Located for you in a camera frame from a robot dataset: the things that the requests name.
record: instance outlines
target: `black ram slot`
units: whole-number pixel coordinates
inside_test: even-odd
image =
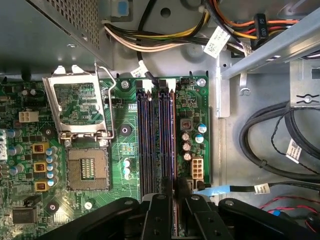
[[[155,109],[151,94],[138,90],[138,147],[140,171],[140,196],[155,192]]]

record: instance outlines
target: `green circuit board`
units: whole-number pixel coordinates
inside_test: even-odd
[[[208,84],[199,87],[196,82],[201,76],[188,77],[191,85],[178,87],[176,90],[176,144],[178,175],[191,176],[191,162],[183,159],[182,131],[180,119],[192,120],[190,144],[193,155],[201,155],[204,159],[204,181],[209,182],[209,130],[203,134],[204,142],[195,142],[195,134],[200,123],[209,129]],[[171,77],[179,83],[182,77]],[[129,88],[123,89],[122,81],[129,82]],[[0,239],[32,240],[44,233],[62,226],[78,217],[98,209],[116,199],[132,197],[140,200],[139,149],[138,149],[138,114],[136,102],[136,78],[117,79],[117,85],[112,93],[113,117],[115,123],[115,138],[109,147],[99,147],[93,141],[76,141],[71,149],[66,149],[58,141],[58,135],[52,113],[44,92],[42,82],[6,82],[0,88],[0,138],[9,129],[18,130],[21,136],[9,138],[6,136],[6,145],[0,143]],[[105,117],[110,126],[110,109],[106,90],[111,81],[100,81],[103,96]],[[62,106],[60,120],[65,124],[88,125],[101,122],[102,116],[95,108],[96,100],[93,86],[83,84],[72,86],[64,84],[55,89],[59,104]],[[19,112],[38,112],[38,121],[21,123]],[[123,134],[126,126],[130,134]],[[22,152],[16,155],[7,155],[2,158],[1,153],[12,146],[21,146]],[[35,153],[42,150],[40,147],[56,148],[56,175],[57,183],[50,187],[46,183],[46,169],[41,164],[46,163],[46,153]],[[96,157],[103,156],[103,164],[107,167],[107,176],[98,176],[90,168],[89,153]],[[75,169],[76,161],[73,157],[81,156],[79,167],[82,173],[80,180],[74,181],[71,172]],[[129,174],[125,174],[126,164],[130,166]],[[12,167],[19,166],[23,170],[17,174],[10,174]],[[27,219],[20,219],[19,214],[25,211],[25,200],[30,196],[38,197],[33,207],[28,207]]]

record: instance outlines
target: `blue plastic tab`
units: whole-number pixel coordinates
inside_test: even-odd
[[[194,191],[193,193],[206,195],[208,197],[220,195],[220,194],[228,194],[228,193],[230,193],[230,185],[207,187],[204,190]]]

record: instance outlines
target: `yellow wire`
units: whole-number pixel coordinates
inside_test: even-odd
[[[209,14],[206,12],[204,15],[204,23],[207,23],[209,19]],[[190,33],[193,32],[193,30],[196,29],[197,26],[190,28],[188,30],[182,31],[182,32],[177,32],[173,34],[168,34],[168,35],[155,35],[155,36],[150,36],[150,35],[135,35],[137,37],[143,37],[143,38],[151,38],[151,39],[157,39],[157,38],[179,38],[179,37],[184,37],[189,35]]]
[[[238,35],[238,36],[240,36],[240,37],[244,37],[244,38],[247,38],[247,39],[257,39],[256,36],[251,36],[251,35],[244,34],[244,33],[238,32],[238,31],[234,31],[233,33],[234,33],[235,35]]]

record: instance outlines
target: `white sticker label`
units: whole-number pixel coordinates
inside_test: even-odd
[[[241,45],[243,47],[244,55],[249,56],[252,54],[254,51],[252,51],[251,46],[246,44],[245,42],[241,42]]]
[[[268,183],[255,185],[254,186],[255,194],[269,194],[270,187]]]
[[[227,44],[229,38],[229,33],[217,26],[203,51],[216,59]]]
[[[302,151],[302,148],[299,147],[298,144],[296,144],[296,142],[293,139],[291,139],[285,156],[288,159],[291,159],[292,161],[294,161],[296,164],[298,164],[301,151]]]
[[[137,69],[131,71],[130,73],[134,78],[145,78],[146,77],[145,72],[143,72],[143,69],[141,66],[139,66]]]

